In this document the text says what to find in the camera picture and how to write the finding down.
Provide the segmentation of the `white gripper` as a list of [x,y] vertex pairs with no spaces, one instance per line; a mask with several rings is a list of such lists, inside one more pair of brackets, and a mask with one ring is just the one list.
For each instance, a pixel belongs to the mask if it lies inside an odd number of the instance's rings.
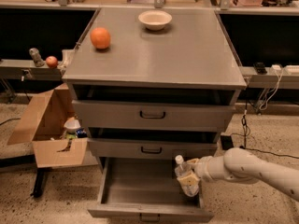
[[200,178],[206,182],[214,181],[209,172],[209,163],[213,160],[212,156],[206,156],[201,159],[194,158],[187,160],[187,163],[194,169],[177,178],[185,194],[197,194],[199,192]]

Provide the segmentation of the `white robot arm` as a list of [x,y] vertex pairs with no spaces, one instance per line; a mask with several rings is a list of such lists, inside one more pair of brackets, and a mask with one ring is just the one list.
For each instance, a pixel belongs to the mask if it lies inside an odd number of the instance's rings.
[[177,181],[188,197],[199,193],[199,183],[202,180],[224,180],[243,184],[261,180],[299,201],[298,170],[263,161],[239,147],[230,148],[219,157],[205,156],[185,161],[181,155],[177,155],[175,161]]

